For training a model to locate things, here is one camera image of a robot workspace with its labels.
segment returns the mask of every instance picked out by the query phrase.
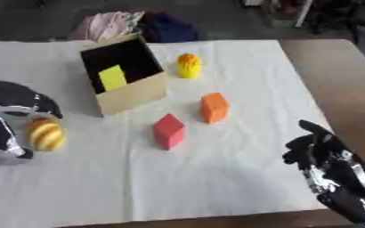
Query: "dark blue cloth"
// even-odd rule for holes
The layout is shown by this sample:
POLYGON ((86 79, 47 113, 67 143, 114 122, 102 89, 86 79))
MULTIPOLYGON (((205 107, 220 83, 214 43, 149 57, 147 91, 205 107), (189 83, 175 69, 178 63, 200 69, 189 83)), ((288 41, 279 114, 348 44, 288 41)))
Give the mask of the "dark blue cloth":
POLYGON ((148 42, 176 43, 198 40, 196 29, 173 19, 164 12, 146 15, 141 22, 142 34, 148 42))

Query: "robotic arm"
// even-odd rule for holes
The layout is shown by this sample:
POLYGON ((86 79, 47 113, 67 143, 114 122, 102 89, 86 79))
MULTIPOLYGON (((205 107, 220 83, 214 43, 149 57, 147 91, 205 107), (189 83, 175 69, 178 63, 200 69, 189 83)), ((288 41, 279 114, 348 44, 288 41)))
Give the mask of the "robotic arm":
POLYGON ((0 150, 20 159, 32 159, 33 152, 21 147, 1 114, 25 116, 31 112, 52 114, 62 118, 59 106, 49 97, 30 88, 0 81, 0 150))
POLYGON ((365 163, 323 127, 305 120, 299 126, 310 134, 287 143, 285 163, 297 163, 319 202, 365 226, 365 163))

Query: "orange cube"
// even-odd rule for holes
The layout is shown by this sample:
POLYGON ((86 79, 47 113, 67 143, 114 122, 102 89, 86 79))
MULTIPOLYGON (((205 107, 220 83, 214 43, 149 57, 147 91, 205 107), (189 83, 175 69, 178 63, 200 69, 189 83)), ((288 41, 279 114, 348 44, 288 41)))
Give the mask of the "orange cube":
POLYGON ((203 96, 200 100, 200 113, 208 124, 213 124, 225 118, 230 105, 220 93, 203 96))

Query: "wooden table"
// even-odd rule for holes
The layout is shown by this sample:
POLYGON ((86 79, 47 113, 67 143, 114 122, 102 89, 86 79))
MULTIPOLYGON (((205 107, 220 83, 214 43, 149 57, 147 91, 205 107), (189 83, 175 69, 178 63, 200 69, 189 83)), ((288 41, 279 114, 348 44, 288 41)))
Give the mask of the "wooden table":
MULTIPOLYGON (((280 43, 334 131, 365 159, 364 55, 345 40, 284 40, 280 43)), ((343 217, 324 209, 86 227, 272 228, 347 224, 343 217)))

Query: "fabric pile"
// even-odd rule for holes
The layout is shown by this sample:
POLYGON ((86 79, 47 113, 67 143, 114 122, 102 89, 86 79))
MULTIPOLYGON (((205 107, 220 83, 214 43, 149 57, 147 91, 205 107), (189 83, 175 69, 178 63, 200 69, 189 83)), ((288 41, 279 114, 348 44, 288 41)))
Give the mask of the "fabric pile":
POLYGON ((144 12, 107 12, 86 17, 70 34, 69 40, 102 40, 136 32, 144 12))
POLYGON ((101 42, 132 33, 141 33, 152 43, 177 43, 198 40, 197 30, 165 12, 107 12, 86 17, 68 40, 101 42))

